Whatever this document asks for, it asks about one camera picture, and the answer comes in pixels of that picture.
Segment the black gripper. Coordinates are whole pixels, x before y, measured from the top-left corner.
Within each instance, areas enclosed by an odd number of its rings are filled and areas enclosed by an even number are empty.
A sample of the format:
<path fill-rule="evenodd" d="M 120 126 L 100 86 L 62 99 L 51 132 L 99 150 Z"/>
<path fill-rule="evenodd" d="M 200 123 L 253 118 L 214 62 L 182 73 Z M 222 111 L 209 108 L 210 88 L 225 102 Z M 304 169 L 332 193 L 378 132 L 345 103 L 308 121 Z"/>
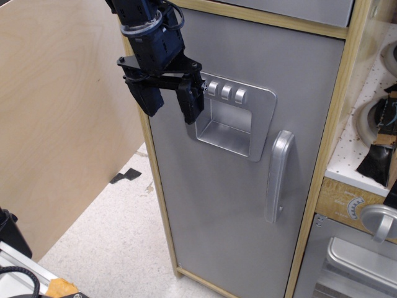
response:
<path fill-rule="evenodd" d="M 132 80 L 125 82 L 142 111 L 152 117 L 164 105 L 159 88 L 144 79 L 173 73 L 183 79 L 176 90 L 185 123 L 193 124 L 204 109 L 200 63 L 184 55 L 181 34 L 184 15 L 177 6 L 119 6 L 120 30 L 132 47 L 133 56 L 117 64 Z"/>

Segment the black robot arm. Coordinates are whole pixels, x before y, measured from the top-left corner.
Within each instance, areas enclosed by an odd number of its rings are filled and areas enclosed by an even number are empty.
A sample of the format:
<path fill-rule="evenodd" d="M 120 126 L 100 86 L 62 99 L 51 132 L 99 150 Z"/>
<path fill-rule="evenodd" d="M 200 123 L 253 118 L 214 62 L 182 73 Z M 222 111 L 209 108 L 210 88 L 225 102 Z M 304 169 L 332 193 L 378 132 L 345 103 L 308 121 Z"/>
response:
<path fill-rule="evenodd" d="M 187 124 L 204 108 L 207 89 L 199 62 L 185 56 L 182 10 L 170 1 L 108 1 L 133 50 L 117 64 L 142 111 L 152 117 L 163 106 L 161 90 L 174 90 Z"/>

